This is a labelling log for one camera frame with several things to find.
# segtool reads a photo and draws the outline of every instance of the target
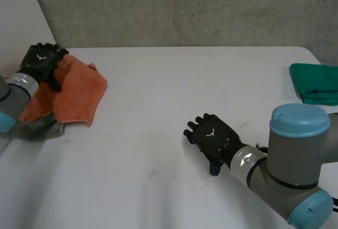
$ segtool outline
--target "green towel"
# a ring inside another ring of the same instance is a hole
[[[304,103],[338,105],[338,66],[292,64],[290,73]]]

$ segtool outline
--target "gray wall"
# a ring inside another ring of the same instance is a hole
[[[38,0],[65,47],[303,46],[338,56],[338,0]]]

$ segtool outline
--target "orange towel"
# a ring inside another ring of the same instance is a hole
[[[86,65],[72,55],[64,56],[54,76],[62,90],[55,92],[48,84],[41,82],[20,120],[33,121],[55,112],[60,123],[86,122],[90,127],[107,88],[105,78],[94,64]]]

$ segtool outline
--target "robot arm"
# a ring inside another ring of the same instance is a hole
[[[319,107],[285,104],[270,121],[268,155],[240,141],[239,136],[215,115],[204,114],[184,131],[210,161],[210,174],[229,169],[297,229],[317,229],[338,204],[318,187],[323,163],[338,161],[338,116]]]
[[[0,133],[8,132],[19,121],[41,82],[47,82],[55,91],[61,90],[53,74],[65,54],[68,51],[57,45],[32,45],[18,72],[6,80],[0,76]]]

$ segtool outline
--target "light blue joint cap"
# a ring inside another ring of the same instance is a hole
[[[297,229],[318,229],[333,209],[332,197],[319,190],[303,200],[289,215],[287,223]]]
[[[0,112],[0,133],[8,132],[15,123],[16,122],[12,117]]]
[[[270,129],[282,137],[307,138],[325,132],[330,124],[325,110],[314,105],[290,103],[273,110]]]

